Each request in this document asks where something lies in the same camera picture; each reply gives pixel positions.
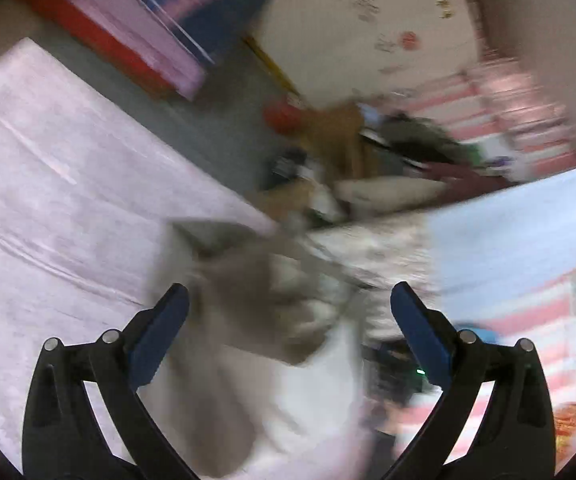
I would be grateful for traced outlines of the grey and white garment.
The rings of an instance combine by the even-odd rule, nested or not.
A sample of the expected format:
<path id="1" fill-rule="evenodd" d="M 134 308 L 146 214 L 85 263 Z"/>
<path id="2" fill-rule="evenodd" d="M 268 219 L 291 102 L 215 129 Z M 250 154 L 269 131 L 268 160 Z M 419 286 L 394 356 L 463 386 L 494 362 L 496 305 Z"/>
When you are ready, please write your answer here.
<path id="1" fill-rule="evenodd" d="M 190 311 L 140 395 L 202 479 L 353 479 L 366 434 L 358 286 L 295 238 L 178 222 Z"/>

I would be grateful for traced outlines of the pile of dark clothes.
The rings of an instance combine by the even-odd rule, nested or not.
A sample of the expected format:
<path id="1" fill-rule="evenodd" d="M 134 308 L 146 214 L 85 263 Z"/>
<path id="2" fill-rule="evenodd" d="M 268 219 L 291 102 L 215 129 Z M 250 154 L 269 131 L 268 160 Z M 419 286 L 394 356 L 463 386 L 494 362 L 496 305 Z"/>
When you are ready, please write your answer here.
<path id="1" fill-rule="evenodd" d="M 398 114 L 361 130 L 377 176 L 464 180 L 481 176 L 475 148 L 455 141 L 430 119 Z"/>

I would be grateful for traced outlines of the floral and blue curtain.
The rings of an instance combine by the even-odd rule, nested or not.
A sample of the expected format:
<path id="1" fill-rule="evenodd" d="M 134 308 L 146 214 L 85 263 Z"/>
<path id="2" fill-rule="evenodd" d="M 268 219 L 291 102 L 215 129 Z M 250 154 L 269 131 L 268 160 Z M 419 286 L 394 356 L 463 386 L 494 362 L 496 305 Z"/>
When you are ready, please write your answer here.
<path id="1" fill-rule="evenodd" d="M 309 238 L 363 285 L 406 282 L 428 306 L 470 318 L 576 268 L 576 169 Z"/>

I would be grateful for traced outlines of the wooden side table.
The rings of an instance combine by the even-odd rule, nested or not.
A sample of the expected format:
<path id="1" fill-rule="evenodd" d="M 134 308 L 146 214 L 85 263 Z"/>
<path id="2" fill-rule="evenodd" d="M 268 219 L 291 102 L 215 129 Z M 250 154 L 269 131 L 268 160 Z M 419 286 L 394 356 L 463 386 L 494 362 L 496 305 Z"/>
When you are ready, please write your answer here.
<path id="1" fill-rule="evenodd" d="M 361 137 L 365 118 L 355 102 L 303 110 L 297 142 L 324 167 L 329 182 L 378 175 L 376 155 Z"/>

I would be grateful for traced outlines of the red plastic bag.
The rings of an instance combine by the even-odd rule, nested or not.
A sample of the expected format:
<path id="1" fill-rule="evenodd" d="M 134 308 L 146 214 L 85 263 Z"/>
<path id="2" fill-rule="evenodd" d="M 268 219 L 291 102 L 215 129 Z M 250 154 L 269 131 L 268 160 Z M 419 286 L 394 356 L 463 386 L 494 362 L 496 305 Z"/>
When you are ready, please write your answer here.
<path id="1" fill-rule="evenodd" d="M 263 108 L 265 124 L 275 133 L 291 136 L 304 124 L 305 110 L 287 100 L 269 103 Z"/>

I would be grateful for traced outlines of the far bed with striped blanket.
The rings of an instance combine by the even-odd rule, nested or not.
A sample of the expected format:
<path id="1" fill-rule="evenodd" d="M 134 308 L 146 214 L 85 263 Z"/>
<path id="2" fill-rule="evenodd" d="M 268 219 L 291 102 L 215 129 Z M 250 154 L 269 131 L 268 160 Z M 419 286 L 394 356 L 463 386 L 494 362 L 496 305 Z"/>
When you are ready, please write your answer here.
<path id="1" fill-rule="evenodd" d="M 22 0 L 153 92 L 191 99 L 266 0 Z"/>

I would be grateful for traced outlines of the white door with stickers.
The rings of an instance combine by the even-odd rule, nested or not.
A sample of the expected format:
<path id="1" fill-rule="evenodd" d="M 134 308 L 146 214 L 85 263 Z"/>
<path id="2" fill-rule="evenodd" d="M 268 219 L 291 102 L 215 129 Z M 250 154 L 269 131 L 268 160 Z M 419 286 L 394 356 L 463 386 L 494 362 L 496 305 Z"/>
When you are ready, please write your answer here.
<path id="1" fill-rule="evenodd" d="M 253 38 L 315 107 L 414 89 L 480 54 L 468 0 L 268 0 Z"/>

